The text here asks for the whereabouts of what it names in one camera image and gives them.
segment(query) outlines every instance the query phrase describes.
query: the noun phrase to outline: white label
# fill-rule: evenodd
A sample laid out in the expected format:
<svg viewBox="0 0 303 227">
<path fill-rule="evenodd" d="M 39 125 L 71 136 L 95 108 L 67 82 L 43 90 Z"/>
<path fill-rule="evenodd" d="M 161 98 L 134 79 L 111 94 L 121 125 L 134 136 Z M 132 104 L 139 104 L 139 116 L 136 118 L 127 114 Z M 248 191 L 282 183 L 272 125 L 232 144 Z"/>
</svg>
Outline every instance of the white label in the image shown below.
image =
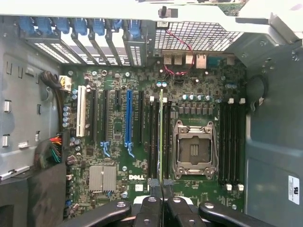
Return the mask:
<svg viewBox="0 0 303 227">
<path fill-rule="evenodd" d="M 143 192 L 143 184 L 136 184 L 134 190 L 135 192 Z"/>
<path fill-rule="evenodd" d="M 166 21 L 157 21 L 157 27 L 168 27 L 169 23 Z"/>
<path fill-rule="evenodd" d="M 300 205 L 300 180 L 299 178 L 288 176 L 288 199 Z"/>
</svg>

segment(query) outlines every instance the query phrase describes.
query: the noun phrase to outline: colorful wires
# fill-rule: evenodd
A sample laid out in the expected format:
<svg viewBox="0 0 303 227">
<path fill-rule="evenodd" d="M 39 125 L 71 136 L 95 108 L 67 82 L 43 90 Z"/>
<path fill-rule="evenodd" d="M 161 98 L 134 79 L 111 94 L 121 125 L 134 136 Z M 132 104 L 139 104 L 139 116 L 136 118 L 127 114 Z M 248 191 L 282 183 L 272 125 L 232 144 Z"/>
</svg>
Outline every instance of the colorful wires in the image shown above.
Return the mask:
<svg viewBox="0 0 303 227">
<path fill-rule="evenodd" d="M 51 148 L 52 156 L 55 160 L 55 162 L 60 163 L 61 154 L 59 152 L 60 146 L 62 145 L 62 139 L 57 136 L 54 138 L 50 138 L 50 141 L 53 144 L 53 148 Z"/>
<path fill-rule="evenodd" d="M 176 37 L 171 31 L 169 30 L 165 30 L 166 33 L 168 33 L 169 35 L 171 35 L 172 37 L 176 38 L 177 40 L 179 40 L 182 44 L 186 45 L 188 47 L 188 49 L 192 52 L 193 54 L 193 59 L 191 61 L 191 65 L 189 67 L 188 70 L 184 71 L 184 72 L 173 72 L 172 70 L 168 69 L 166 65 L 164 65 L 164 69 L 165 71 L 168 73 L 168 74 L 171 74 L 171 75 L 177 75 L 177 76 L 183 76 L 185 74 L 187 74 L 189 72 L 189 70 L 194 66 L 195 64 L 195 53 L 194 51 L 191 49 L 191 46 L 188 45 L 187 43 L 185 43 L 183 40 L 181 40 L 179 37 Z"/>
</svg>

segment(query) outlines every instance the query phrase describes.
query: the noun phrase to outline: label sticker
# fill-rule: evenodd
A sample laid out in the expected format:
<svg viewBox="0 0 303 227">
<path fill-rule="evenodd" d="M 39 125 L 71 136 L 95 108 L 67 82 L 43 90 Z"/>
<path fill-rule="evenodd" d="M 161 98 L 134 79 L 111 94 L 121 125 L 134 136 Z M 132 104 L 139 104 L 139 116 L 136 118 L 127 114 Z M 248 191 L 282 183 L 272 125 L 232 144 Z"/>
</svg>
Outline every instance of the label sticker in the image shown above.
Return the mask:
<svg viewBox="0 0 303 227">
<path fill-rule="evenodd" d="M 300 180 L 299 178 L 288 176 L 288 199 L 300 205 Z"/>
</svg>

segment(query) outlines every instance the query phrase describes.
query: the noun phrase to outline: wire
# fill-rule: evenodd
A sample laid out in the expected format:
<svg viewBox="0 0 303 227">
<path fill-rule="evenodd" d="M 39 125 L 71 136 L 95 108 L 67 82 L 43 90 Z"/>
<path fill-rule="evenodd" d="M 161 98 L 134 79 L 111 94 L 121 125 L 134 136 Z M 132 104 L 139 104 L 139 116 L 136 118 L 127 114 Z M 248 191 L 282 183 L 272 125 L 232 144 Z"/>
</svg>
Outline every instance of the wire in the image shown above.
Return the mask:
<svg viewBox="0 0 303 227">
<path fill-rule="evenodd" d="M 165 71 L 168 73 L 168 74 L 171 74 L 171 75 L 177 75 L 177 76 L 183 76 L 185 74 L 187 74 L 191 68 L 194 66 L 195 64 L 195 53 L 194 51 L 191 49 L 191 46 L 188 45 L 187 43 L 185 43 L 183 40 L 181 40 L 179 37 L 175 36 L 175 34 L 173 34 L 171 31 L 169 30 L 165 30 L 166 33 L 168 33 L 169 35 L 171 35 L 172 37 L 176 38 L 179 42 L 181 42 L 182 44 L 186 45 L 188 47 L 188 49 L 192 52 L 193 54 L 193 59 L 191 61 L 191 65 L 189 67 L 188 70 L 184 71 L 184 72 L 173 72 L 172 70 L 168 69 L 166 65 L 164 65 L 164 69 Z"/>
</svg>

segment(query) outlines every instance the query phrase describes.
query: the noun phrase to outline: white connector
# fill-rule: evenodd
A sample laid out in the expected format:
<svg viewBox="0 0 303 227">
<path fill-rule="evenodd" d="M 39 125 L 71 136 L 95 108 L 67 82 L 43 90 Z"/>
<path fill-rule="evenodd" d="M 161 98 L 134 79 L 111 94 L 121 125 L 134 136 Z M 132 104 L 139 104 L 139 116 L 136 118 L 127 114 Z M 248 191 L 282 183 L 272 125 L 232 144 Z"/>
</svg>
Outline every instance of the white connector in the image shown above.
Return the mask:
<svg viewBox="0 0 303 227">
<path fill-rule="evenodd" d="M 59 82 L 62 85 L 61 90 L 71 92 L 71 78 L 68 76 L 59 76 Z"/>
<path fill-rule="evenodd" d="M 85 110 L 86 110 L 86 87 L 78 86 L 78 104 L 77 104 L 77 129 L 76 136 L 85 135 Z"/>
</svg>

